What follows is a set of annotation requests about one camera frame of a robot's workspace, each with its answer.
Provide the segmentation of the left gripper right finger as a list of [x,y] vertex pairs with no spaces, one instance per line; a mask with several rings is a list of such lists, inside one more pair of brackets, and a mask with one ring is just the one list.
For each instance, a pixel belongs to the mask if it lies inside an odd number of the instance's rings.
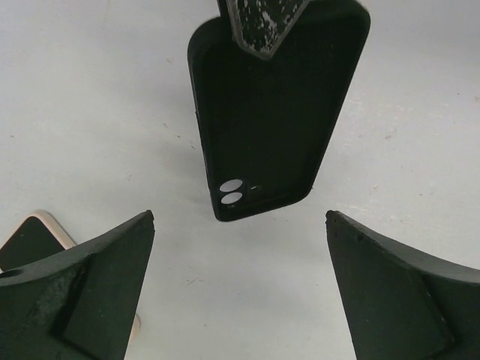
[[326,214],[328,249],[357,359],[478,359],[479,270]]

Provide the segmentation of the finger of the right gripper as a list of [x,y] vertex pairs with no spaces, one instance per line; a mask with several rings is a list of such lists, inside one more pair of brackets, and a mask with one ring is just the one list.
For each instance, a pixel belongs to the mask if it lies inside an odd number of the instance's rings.
[[268,61],[309,3],[309,0],[221,0],[217,5],[238,47]]

